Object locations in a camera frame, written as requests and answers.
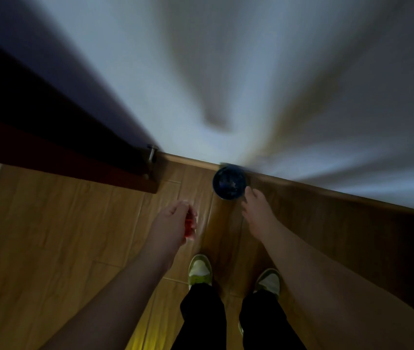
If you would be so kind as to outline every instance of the sneaker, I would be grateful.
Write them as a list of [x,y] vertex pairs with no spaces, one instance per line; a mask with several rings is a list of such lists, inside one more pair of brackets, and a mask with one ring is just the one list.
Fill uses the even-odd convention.
[[211,286],[212,280],[213,272],[208,258],[204,254],[195,255],[189,265],[189,289],[191,289],[192,285],[201,283],[206,283]]
[[[277,299],[280,297],[280,273],[278,270],[270,268],[262,272],[255,282],[253,294],[260,290],[271,292]],[[244,336],[244,329],[240,322],[238,322],[238,328],[241,336]]]

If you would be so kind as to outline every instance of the person's left arm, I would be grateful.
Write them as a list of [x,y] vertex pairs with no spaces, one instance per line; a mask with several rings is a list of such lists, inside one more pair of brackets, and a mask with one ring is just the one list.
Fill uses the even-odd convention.
[[[42,350],[124,349],[155,287],[186,242],[185,218],[197,212],[186,201],[175,201],[154,219],[141,252]],[[196,228],[195,219],[192,229]]]

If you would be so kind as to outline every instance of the red object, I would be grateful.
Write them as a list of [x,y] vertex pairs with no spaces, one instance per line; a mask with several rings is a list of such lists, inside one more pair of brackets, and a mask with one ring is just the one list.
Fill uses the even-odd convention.
[[184,220],[184,237],[186,238],[192,235],[192,221],[192,214],[188,212]]

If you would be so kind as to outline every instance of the dark blue container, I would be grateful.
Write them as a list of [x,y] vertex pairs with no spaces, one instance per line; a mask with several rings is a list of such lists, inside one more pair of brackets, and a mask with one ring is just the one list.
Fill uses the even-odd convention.
[[244,194],[247,186],[244,172],[237,166],[220,168],[212,181],[214,192],[222,199],[234,200]]

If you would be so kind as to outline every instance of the black pants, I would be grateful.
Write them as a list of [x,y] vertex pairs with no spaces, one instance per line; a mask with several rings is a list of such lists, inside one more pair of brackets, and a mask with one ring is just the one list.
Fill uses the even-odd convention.
[[[172,350],[227,348],[225,307],[213,287],[193,285],[181,302],[181,314],[184,324]],[[242,302],[239,320],[245,350],[305,349],[271,292],[261,290],[248,295]]]

